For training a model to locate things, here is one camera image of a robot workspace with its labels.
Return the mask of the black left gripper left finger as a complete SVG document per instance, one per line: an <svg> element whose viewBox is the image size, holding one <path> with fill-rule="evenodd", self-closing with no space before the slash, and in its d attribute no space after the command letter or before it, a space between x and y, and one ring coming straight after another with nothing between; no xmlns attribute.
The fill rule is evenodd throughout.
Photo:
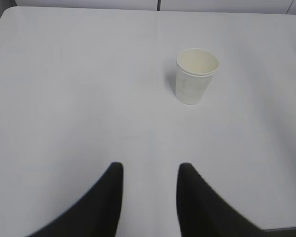
<svg viewBox="0 0 296 237"><path fill-rule="evenodd" d="M72 207L32 237L114 237L123 200L123 165L113 162Z"/></svg>

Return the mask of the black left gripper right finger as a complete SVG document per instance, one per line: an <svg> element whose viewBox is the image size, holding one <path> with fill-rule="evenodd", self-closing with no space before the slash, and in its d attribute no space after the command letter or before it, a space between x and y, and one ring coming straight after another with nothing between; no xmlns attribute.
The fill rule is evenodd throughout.
<svg viewBox="0 0 296 237"><path fill-rule="evenodd" d="M183 237L265 237L226 203L190 163L178 170L178 221Z"/></svg>

